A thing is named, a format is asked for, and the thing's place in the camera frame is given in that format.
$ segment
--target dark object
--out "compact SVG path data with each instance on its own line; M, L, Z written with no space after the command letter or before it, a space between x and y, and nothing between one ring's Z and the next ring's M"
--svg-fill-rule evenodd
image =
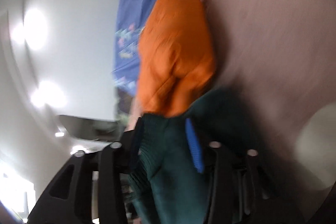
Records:
M28 224L91 223L92 172L97 170L100 223L126 224L119 174L130 172L130 160L139 150L138 138L134 136L141 134L142 129L140 118L135 130L125 132L120 143L112 143L96 153L74 154L41 195ZM224 145L211 145L207 134L196 131L203 144L206 171L214 171L204 223L304 223L295 206L275 194L274 185L258 165L257 155L237 157ZM329 196L308 223L334 223L335 205L335 198Z

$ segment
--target orange garment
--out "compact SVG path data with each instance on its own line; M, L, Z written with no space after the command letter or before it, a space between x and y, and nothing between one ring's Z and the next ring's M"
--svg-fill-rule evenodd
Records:
M208 87L215 60L200 0L157 0L139 40L137 98L144 112L185 112Z

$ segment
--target clothing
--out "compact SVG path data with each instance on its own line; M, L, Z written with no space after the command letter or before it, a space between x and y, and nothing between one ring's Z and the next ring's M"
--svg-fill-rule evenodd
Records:
M256 149L246 116L228 90L207 92L178 117L144 114L141 154L130 174L133 204L144 224L203 222L210 174L194 168L185 134L188 117L237 155Z
M145 113L173 117L204 94L215 73L200 0L157 0L139 40L137 98Z

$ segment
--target green garment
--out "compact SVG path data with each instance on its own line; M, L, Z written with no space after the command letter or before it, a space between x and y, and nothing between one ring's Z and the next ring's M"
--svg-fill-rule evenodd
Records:
M178 117L144 114L140 160L130 174L133 204L144 224L203 223L210 174L199 174L194 167L187 117L237 155L256 148L245 114L228 90L209 91Z

